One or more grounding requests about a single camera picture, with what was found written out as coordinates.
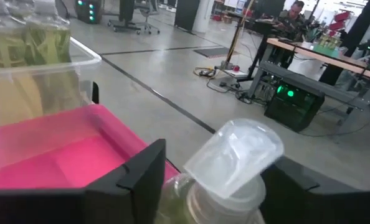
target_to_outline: black pillar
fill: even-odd
[[[356,50],[357,46],[364,37],[368,27],[370,25],[370,0],[363,9],[361,15],[356,19],[353,27],[348,32],[347,37],[343,41],[343,46],[348,48],[348,51],[344,54],[347,57],[351,57]],[[343,71],[342,68],[338,68],[333,65],[329,65],[325,72],[320,78],[320,82],[327,83],[329,85],[336,84],[340,73]]]

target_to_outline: pink tray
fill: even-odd
[[[146,146],[100,105],[3,126],[0,189],[84,187]],[[165,180],[176,174],[167,162]]]

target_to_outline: person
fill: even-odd
[[[301,32],[298,31],[298,28],[303,26],[306,22],[304,16],[300,15],[303,7],[303,1],[295,1],[290,10],[284,10],[279,14],[273,27],[279,31],[280,37],[285,37],[295,42],[303,41]],[[280,55],[282,55],[280,66],[288,68],[293,61],[294,53],[290,50],[277,49],[274,56],[280,57]]]

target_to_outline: white pillar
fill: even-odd
[[[193,31],[201,33],[207,32],[213,5],[214,0],[200,0],[195,23],[193,24]]]

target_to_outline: concrete floor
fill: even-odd
[[[102,66],[88,72],[100,86],[101,103],[144,141],[167,139],[168,158],[180,169],[214,130],[230,119],[250,118],[278,133],[288,158],[357,189],[370,189],[370,124],[344,136],[302,136],[266,118],[261,106],[246,105],[232,94],[212,91],[206,88],[207,80],[192,74],[194,67],[214,66],[225,60],[208,59],[193,50],[229,47],[234,26],[211,21],[207,34],[192,35],[171,26],[174,14],[164,11],[149,20],[160,28],[160,35],[136,35],[114,33],[106,26],[109,18],[114,17],[104,17],[97,26],[72,19],[74,38],[96,53],[107,53]],[[136,12],[134,21],[143,20]],[[236,48],[240,54],[232,63],[247,70],[252,62],[247,47],[254,55],[254,45],[259,43],[259,37],[244,33]],[[370,120],[370,113],[365,115],[356,129]],[[323,114],[307,132],[332,133],[334,122]]]

